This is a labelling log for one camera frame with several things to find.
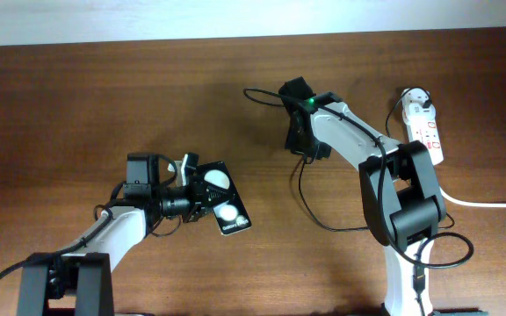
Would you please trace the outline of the black smartphone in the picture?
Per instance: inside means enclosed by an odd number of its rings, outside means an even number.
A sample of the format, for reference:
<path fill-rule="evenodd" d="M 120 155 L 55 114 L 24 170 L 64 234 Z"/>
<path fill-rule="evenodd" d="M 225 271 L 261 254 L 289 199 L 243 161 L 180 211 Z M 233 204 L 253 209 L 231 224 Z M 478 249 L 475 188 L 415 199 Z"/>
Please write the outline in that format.
<path fill-rule="evenodd" d="M 225 162 L 210 162 L 199 165 L 197 171 L 198 176 L 202 176 L 205 173 L 225 173 L 229 177 L 231 199 L 220 205 L 212 206 L 220 233 L 228 236 L 251 228 L 251 219 L 239 196 Z"/>

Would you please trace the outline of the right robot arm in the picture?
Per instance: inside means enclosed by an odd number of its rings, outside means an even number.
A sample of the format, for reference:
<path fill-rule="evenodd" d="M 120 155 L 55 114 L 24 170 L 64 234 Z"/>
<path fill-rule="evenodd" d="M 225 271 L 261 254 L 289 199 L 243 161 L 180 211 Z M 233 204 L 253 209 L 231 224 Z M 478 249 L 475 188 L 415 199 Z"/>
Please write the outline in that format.
<path fill-rule="evenodd" d="M 306 163 L 337 151 L 359 174 L 367 229 L 385 251 L 385 315 L 430 315 L 428 261 L 446 216 L 433 162 L 419 141 L 401 144 L 352 113 L 335 93 L 316 94 L 303 77 L 278 91 L 290 116 L 286 149 Z"/>

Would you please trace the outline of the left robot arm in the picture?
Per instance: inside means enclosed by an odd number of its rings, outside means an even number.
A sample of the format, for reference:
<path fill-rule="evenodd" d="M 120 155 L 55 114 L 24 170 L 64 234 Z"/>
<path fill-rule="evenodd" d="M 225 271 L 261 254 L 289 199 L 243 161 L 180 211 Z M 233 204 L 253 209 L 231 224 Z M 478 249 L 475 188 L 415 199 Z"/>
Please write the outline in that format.
<path fill-rule="evenodd" d="M 53 253 L 30 255 L 22 269 L 19 315 L 113 315 L 112 272 L 131 248 L 165 219 L 195 222 L 212 214 L 224 235 L 249 228 L 249 215 L 224 162 L 200 165 L 194 153 L 166 162 L 161 154 L 132 153 L 126 179 L 108 202 L 97 205 L 96 221 L 78 239 Z"/>

